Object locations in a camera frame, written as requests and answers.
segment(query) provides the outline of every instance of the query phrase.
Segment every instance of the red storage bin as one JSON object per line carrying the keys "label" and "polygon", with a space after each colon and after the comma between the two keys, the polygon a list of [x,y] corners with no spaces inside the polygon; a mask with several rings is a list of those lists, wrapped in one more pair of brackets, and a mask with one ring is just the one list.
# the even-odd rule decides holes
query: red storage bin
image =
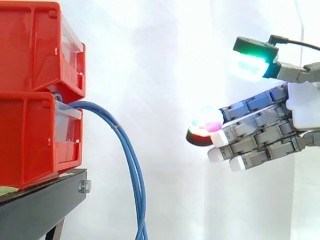
{"label": "red storage bin", "polygon": [[58,3],[0,1],[0,33],[0,92],[85,96],[86,48]]}
{"label": "red storage bin", "polygon": [[24,189],[82,163],[82,112],[49,92],[0,93],[0,186]]}

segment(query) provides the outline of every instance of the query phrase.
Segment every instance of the black cable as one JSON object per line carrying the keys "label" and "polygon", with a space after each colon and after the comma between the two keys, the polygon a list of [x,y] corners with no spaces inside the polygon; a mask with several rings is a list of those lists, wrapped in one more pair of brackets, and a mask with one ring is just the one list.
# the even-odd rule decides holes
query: black cable
{"label": "black cable", "polygon": [[302,42],[302,41],[288,40],[287,43],[288,44],[296,44],[296,45],[300,45],[300,46],[304,46],[304,47],[307,47],[307,48],[311,48],[311,49],[320,51],[320,47],[312,45],[312,44],[309,44],[309,43],[305,43],[305,42]]}
{"label": "black cable", "polygon": [[295,44],[295,45],[300,45],[303,47],[311,48],[314,50],[320,51],[320,47],[303,42],[303,41],[295,41],[295,40],[290,40],[289,38],[282,37],[282,36],[277,36],[277,35],[271,35],[268,41],[269,44],[276,45],[276,44]]}

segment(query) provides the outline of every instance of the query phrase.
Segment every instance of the white fingertip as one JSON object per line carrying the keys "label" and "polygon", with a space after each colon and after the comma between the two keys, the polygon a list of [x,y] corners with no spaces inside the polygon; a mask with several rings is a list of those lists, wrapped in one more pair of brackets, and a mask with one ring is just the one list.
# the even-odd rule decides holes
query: white fingertip
{"label": "white fingertip", "polygon": [[224,157],[222,156],[220,149],[215,148],[215,147],[211,148],[208,151],[208,157],[209,157],[210,162],[212,162],[212,163],[222,162],[225,160]]}
{"label": "white fingertip", "polygon": [[222,129],[211,135],[211,141],[216,148],[221,148],[229,144],[227,136]]}
{"label": "white fingertip", "polygon": [[244,163],[244,159],[242,156],[236,156],[232,158],[229,162],[230,168],[233,172],[239,172],[239,171],[244,171],[246,170],[246,166]]}

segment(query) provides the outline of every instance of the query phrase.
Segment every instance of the yellow object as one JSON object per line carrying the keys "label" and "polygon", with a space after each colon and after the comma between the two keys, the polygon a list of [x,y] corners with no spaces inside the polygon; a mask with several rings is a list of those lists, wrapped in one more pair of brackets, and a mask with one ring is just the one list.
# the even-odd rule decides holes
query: yellow object
{"label": "yellow object", "polygon": [[18,192],[19,189],[15,187],[10,187],[10,186],[0,186],[0,196],[10,194],[10,193],[15,193]]}

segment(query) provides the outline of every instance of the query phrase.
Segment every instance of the green light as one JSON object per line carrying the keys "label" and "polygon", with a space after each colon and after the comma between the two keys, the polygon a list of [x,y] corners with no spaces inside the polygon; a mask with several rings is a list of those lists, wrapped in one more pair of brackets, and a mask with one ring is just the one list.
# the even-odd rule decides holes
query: green light
{"label": "green light", "polygon": [[233,51],[232,67],[238,77],[255,82],[264,76],[269,63],[262,57]]}

